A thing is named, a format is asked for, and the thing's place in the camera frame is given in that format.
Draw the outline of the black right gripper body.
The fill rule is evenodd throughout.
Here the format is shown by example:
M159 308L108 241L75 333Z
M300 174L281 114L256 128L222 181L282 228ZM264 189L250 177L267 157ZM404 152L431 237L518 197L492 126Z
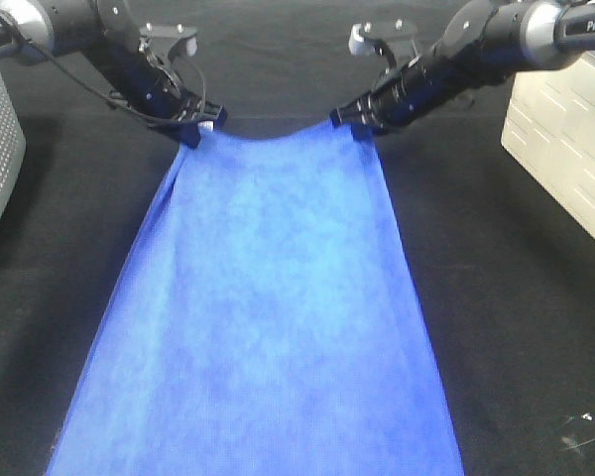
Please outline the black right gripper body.
M358 100L356 122L375 134L411 125L441 106L441 82L437 70L441 56L430 47L390 74L379 87Z

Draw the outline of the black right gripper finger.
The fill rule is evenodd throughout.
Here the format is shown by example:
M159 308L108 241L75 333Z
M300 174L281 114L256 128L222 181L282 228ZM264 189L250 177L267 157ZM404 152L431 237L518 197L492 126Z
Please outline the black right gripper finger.
M329 119L334 127L360 122L360 109L356 103L349 103L337 107L329 113Z
M354 123L350 126L352 137L355 141L372 141L375 132L372 126Z

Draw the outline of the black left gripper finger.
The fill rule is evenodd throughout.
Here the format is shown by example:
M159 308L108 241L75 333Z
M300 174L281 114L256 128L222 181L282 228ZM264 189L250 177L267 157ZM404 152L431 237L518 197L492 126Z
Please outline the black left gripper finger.
M195 149L200 143L201 133L222 128L227 117L227 109L212 102L205 102L201 110L188 109L176 125L176 139Z

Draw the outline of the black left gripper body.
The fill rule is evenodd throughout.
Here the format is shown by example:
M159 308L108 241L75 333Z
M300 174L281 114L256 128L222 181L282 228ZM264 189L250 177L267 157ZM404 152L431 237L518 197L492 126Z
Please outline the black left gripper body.
M149 45L128 53L113 49L115 89L135 111L166 127L208 119L204 93L190 92L170 62Z

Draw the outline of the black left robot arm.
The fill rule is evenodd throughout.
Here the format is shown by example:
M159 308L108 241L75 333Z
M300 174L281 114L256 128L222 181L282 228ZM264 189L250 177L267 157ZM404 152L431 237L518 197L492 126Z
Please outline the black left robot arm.
M227 112L175 68L197 51L197 29L138 24L126 1L0 1L0 60L52 63L109 108L190 148Z

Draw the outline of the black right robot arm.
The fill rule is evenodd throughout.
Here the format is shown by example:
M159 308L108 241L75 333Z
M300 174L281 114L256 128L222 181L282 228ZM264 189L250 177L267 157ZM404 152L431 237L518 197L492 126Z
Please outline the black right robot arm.
M352 26L351 54L388 65L368 91L331 111L334 127L350 126L359 140L388 134L468 90L564 69L595 51L595 1L470 1L430 47L417 48L416 31L403 19Z

